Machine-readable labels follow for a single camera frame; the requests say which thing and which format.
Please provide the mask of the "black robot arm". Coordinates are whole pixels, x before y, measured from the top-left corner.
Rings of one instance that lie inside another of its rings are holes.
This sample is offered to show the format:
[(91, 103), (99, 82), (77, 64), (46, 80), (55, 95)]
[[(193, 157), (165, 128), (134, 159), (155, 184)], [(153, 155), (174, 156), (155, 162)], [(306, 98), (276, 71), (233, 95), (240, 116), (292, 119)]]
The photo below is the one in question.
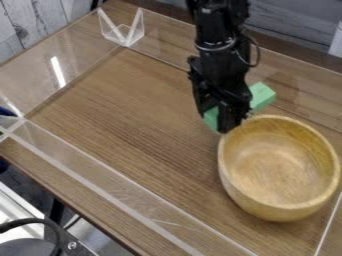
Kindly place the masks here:
[(187, 58), (189, 79), (201, 117), (215, 109), (219, 133), (230, 132), (248, 118), (253, 93), (246, 75), (260, 64), (252, 62), (256, 40), (244, 24), (250, 17), (249, 0), (186, 0), (195, 24), (198, 56)]

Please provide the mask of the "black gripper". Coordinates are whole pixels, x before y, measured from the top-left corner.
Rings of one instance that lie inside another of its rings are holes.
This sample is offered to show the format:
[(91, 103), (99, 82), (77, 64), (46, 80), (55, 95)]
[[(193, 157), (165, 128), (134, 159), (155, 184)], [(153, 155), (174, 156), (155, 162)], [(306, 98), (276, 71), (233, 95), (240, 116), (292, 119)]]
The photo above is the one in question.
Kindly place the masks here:
[(252, 92), (246, 75), (253, 66), (252, 46), (197, 45), (199, 55), (190, 56), (189, 79), (201, 116), (218, 104), (218, 132), (228, 133), (248, 118)]

